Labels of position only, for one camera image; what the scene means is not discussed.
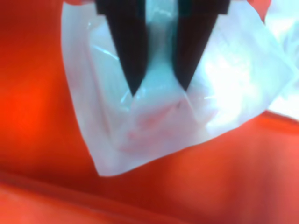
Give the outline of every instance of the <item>plastic wrap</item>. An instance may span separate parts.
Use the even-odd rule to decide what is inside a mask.
[[[104,16],[64,4],[62,53],[74,110],[100,175],[117,175],[215,138],[264,112],[296,69],[254,8],[220,15],[184,91],[165,60],[175,0],[147,0],[153,60],[134,97]]]
[[[265,23],[298,68],[298,78],[270,105],[269,111],[299,120],[299,1],[272,0]]]

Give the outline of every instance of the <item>orange surface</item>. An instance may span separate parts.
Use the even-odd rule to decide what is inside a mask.
[[[252,4],[263,17],[269,1]],[[0,170],[195,224],[299,223],[299,125],[269,114],[126,174],[98,177],[64,75],[61,6],[61,0],[1,3]],[[7,182],[4,173],[0,180]],[[26,188],[23,180],[8,182]],[[100,219],[21,189],[0,189],[0,220],[10,220],[0,223],[26,223],[24,214],[40,213],[42,223]]]

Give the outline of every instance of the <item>translucent plastic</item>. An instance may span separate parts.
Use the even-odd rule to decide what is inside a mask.
[[[298,78],[270,105],[269,110],[299,120],[299,1],[272,0],[265,22],[298,68]]]
[[[64,4],[62,52],[76,117],[100,175],[117,175],[215,138],[264,112],[296,76],[246,1],[220,15],[185,92],[165,59],[175,0],[148,0],[154,60],[132,97],[106,19]]]

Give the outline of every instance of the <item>white plastic bag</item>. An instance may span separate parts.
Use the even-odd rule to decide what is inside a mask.
[[[176,2],[147,0],[150,37],[160,44],[170,41]],[[246,1],[232,1],[229,14],[219,16],[187,92],[164,61],[163,45],[159,49],[132,97],[105,17],[96,15],[94,4],[63,6],[65,71],[100,175],[129,171],[237,128],[264,112],[295,76]]]
[[[272,0],[265,24],[299,74],[299,1]],[[270,105],[269,111],[299,120],[299,75]]]

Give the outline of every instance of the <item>orange container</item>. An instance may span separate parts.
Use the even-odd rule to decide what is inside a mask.
[[[269,0],[251,3],[263,18]],[[1,224],[299,223],[299,125],[269,113],[98,177],[64,74],[61,9],[61,0],[0,6]]]

